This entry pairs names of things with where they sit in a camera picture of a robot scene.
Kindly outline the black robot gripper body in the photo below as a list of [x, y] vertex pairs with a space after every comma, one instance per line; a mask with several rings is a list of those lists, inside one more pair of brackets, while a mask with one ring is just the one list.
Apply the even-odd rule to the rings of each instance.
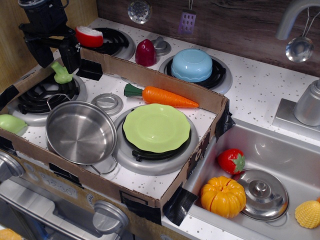
[[66, 4], [21, 4], [20, 7], [29, 20], [19, 26], [27, 45], [58, 48], [61, 41], [53, 37], [62, 37], [63, 41], [76, 45], [76, 33], [67, 26]]

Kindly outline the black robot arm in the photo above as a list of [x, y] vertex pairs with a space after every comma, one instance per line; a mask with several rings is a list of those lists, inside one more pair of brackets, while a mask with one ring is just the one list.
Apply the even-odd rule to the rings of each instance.
[[61, 60], [72, 74], [81, 65], [80, 43], [76, 31], [67, 26], [67, 15], [60, 0], [19, 0], [18, 5], [24, 10], [29, 23], [22, 23], [24, 42], [37, 61], [48, 67], [53, 61], [52, 48], [58, 49]]

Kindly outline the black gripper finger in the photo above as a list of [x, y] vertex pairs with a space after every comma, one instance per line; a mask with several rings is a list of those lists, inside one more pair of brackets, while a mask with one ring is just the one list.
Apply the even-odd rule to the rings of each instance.
[[81, 65], [81, 45], [73, 37], [65, 37], [58, 48], [64, 66], [72, 74]]
[[25, 43], [34, 59], [42, 68], [48, 67], [54, 61], [53, 53], [49, 46], [30, 40], [26, 40]]

